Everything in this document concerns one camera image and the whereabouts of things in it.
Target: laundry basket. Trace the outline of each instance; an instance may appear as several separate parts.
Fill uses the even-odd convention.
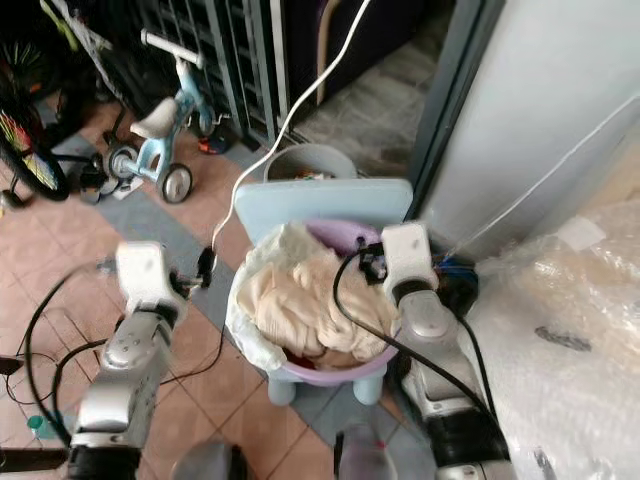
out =
[[[305,224],[309,233],[339,255],[353,252],[358,237],[363,237],[367,243],[380,241],[376,229],[356,222],[312,220]],[[396,353],[395,348],[387,347],[380,355],[363,365],[338,371],[313,370],[286,362],[281,368],[267,372],[269,399],[275,405],[288,405],[295,398],[295,384],[300,382],[321,387],[353,382],[353,393],[358,401],[364,405],[373,405],[382,394],[387,363]]]
[[[264,181],[294,180],[304,172],[324,173],[333,178],[357,178],[353,162],[328,145],[294,145],[273,156],[264,172]]]

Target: beige cloth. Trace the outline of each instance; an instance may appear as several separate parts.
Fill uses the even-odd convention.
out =
[[[339,266],[331,251],[310,257],[292,272],[267,264],[239,288],[236,301],[268,340],[298,357],[349,365],[344,357],[321,360],[328,348],[366,362],[379,355],[385,343],[351,323],[335,306],[332,287]],[[382,290],[369,287],[355,265],[341,279],[340,300],[354,317],[387,334],[398,317]]]

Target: tiled floor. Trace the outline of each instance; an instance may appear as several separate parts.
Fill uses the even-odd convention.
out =
[[[115,118],[114,106],[103,106],[81,131],[84,138],[67,142],[75,151],[104,150],[99,133]],[[163,243],[173,263],[193,271],[211,228],[225,213],[231,186],[252,153],[241,145],[226,157],[204,156],[185,134],[178,156],[196,179],[193,195],[182,205],[161,202],[153,186],[145,185],[125,200],[107,199],[90,207],[70,198],[65,203],[36,199],[26,210],[0,219],[0,352],[15,353],[36,302],[70,268],[104,257],[125,240],[153,239]],[[6,184],[4,170],[0,183]],[[215,355],[224,322],[233,272],[250,248],[235,220],[221,238],[221,262],[214,286],[193,298],[187,321],[177,330],[171,376],[206,365]],[[112,278],[82,274],[51,303],[34,334],[33,350],[59,360],[70,349],[113,332],[123,301]],[[53,365],[37,358],[36,380],[48,391]],[[60,395],[62,408],[73,413],[98,364],[92,352],[76,357],[65,370]],[[24,373],[11,377],[15,395],[28,400]],[[210,371],[161,387],[149,442],[143,453],[140,478],[170,478],[173,464],[197,442],[222,436],[239,444],[260,479],[332,478],[335,432],[355,414],[372,421],[384,439],[405,445],[410,435],[396,416],[393,402],[366,408],[346,386],[317,389],[303,386],[291,407],[271,405],[263,377],[240,352],[225,342],[222,355]],[[0,391],[0,442],[4,447],[39,448],[57,441],[34,440],[26,419],[33,406],[18,406]],[[424,478],[417,470],[415,476]],[[60,472],[41,472],[2,478],[54,479]]]

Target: chair leg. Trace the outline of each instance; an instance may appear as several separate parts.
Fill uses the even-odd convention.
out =
[[[269,378],[268,380],[269,400],[274,405],[284,407],[289,405],[296,396],[296,384]]]
[[[363,405],[375,405],[382,396],[382,376],[361,378],[353,382],[353,394]]]

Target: bubble wrap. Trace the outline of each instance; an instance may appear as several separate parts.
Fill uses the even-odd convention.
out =
[[[640,478],[640,201],[478,272],[469,323],[518,478]]]

